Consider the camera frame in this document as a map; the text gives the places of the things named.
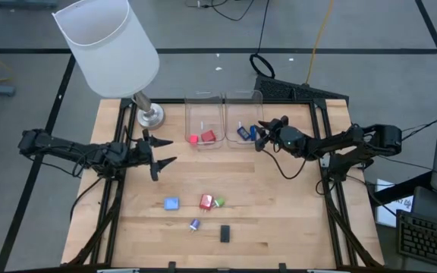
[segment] blue block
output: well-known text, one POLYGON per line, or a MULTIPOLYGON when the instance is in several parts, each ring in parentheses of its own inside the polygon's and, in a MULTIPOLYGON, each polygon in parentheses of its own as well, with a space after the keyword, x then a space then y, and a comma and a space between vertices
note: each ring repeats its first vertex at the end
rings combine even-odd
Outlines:
POLYGON ((165 210, 177 210, 180 208, 180 200, 178 197, 165 198, 165 210))

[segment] wooden tabletop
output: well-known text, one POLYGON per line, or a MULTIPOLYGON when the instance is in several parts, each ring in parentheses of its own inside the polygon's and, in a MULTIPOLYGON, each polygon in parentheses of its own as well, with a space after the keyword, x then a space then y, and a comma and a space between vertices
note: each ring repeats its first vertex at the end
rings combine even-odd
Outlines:
MULTIPOLYGON (((118 100, 101 101, 92 143, 112 140, 118 106, 118 100)), ((327 106, 332 133, 346 130, 351 122, 345 101, 327 100, 327 106)), ((175 261, 179 268, 277 268, 280 262, 288 268, 335 267, 325 202, 315 192, 320 180, 318 162, 307 162, 300 175, 285 180, 263 152, 232 149, 227 140, 219 149, 199 151, 184 138, 184 105, 163 107, 166 121, 152 134, 174 143, 153 152, 157 159, 178 159, 159 174, 158 182, 151 181, 148 166, 127 170, 112 266, 165 268, 175 261), (203 193, 224 197, 225 206, 201 212, 198 204, 203 193), (170 196, 180 198, 179 210, 163 209, 164 198, 170 196), (188 226, 194 218, 202 224, 191 233, 188 226), (230 243, 220 243, 223 224, 231 227, 230 243)), ((313 135, 308 105, 263 108, 265 120, 287 113, 290 125, 313 135)), ((321 113, 317 113, 324 136, 321 113)), ((134 137, 141 136, 141 130, 136 123, 134 137)), ((285 152, 275 156, 288 176, 303 163, 285 152)), ((363 179, 358 170, 352 169, 349 175, 363 179)), ((94 171, 86 171, 79 193, 95 179, 94 171)), ((103 185, 101 182, 77 205, 62 262, 74 258, 94 232, 103 185)), ((348 179, 344 194, 352 231, 373 258, 383 263, 365 186, 348 179)), ((348 264, 341 231, 339 235, 343 260, 348 264)), ((103 260, 105 247, 101 249, 103 260)))

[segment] transparent container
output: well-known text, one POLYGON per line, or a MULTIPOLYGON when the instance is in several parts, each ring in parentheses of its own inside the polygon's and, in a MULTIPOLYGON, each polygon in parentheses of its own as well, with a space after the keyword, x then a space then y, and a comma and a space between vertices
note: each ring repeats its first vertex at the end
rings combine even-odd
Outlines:
POLYGON ((238 90, 225 94, 225 136, 229 147, 254 148, 253 138, 244 140, 237 130, 243 127, 250 134, 250 127, 262 120, 264 120, 264 113, 261 92, 238 90))
POLYGON ((217 149, 225 138, 222 94, 212 91, 185 93, 185 140, 198 149, 217 149), (203 141, 202 134, 212 131, 215 141, 203 141), (198 142, 191 141, 198 136, 198 142))

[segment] concrete floor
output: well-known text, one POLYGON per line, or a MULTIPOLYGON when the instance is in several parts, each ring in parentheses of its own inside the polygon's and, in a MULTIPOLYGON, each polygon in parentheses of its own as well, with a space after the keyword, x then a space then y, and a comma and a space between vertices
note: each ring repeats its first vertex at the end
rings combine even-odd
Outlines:
MULTIPOLYGON (((60 1, 60 8, 72 2, 60 1)), ((272 0, 263 47, 312 47, 328 2, 272 0)), ((437 29, 437 1, 423 2, 437 29)), ((242 21, 232 22, 211 9, 186 8, 183 1, 130 3, 159 49, 256 47, 266 5, 265 0, 257 0, 242 21)), ((238 16, 248 3, 230 1, 220 10, 238 16)), ((0 48, 67 48, 51 12, 0 10, 0 48)), ((335 3, 320 47, 434 49, 435 44, 414 1, 344 0, 335 3)), ((263 56, 279 80, 304 81, 309 55, 263 56)), ((31 166, 17 152, 21 131, 45 126, 69 57, 0 55, 14 69, 11 85, 17 88, 16 96, 0 97, 0 250, 31 166)), ((256 75, 248 58, 248 54, 160 55, 159 74, 146 93, 155 98, 178 98, 189 89, 252 89, 256 75)), ((6 76, 0 68, 0 77, 6 76)), ((350 96, 352 121, 360 125, 386 123, 405 128, 437 118, 437 55, 317 55, 310 85, 350 96)), ((98 104, 99 97, 87 86, 77 65, 53 134, 88 143, 98 104)), ((410 138, 396 158, 430 167, 436 131, 437 126, 432 126, 410 138)), ((70 167, 57 159, 45 161, 70 167)), ((423 170, 377 159, 366 178, 398 183, 421 173, 423 170)), ((8 270, 59 264, 78 184, 78 179, 42 166, 8 270)), ((395 266, 398 261, 389 258, 389 247, 382 245, 387 263, 395 266)))

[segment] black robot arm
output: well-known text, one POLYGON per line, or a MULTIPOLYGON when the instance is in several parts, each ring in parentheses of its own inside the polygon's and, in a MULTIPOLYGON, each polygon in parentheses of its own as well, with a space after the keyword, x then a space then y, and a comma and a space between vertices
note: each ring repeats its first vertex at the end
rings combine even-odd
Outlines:
POLYGON ((346 179, 348 170, 357 164, 366 167, 373 163, 372 157, 377 155, 391 156, 401 152, 402 132, 392 125, 376 124, 369 127, 359 127, 353 124, 345 132, 322 140, 314 139, 288 125, 288 117, 273 119, 270 122, 259 121, 262 127, 257 127, 260 138, 256 141, 256 151, 260 152, 267 142, 273 143, 278 149, 289 152, 295 158, 306 160, 325 160, 330 152, 355 146, 345 154, 329 155, 328 174, 337 181, 346 179))
POLYGON ((135 142, 136 146, 132 149, 125 143, 118 142, 84 145, 50 136, 41 129, 34 129, 23 132, 18 148, 20 154, 26 157, 53 155, 75 162, 82 168, 92 168, 100 177, 105 178, 115 177, 122 168, 150 165, 151 178, 157 181, 158 173, 176 157, 155 162, 151 147, 161 147, 173 142, 150 136, 148 130, 143 130, 143 138, 135 142))

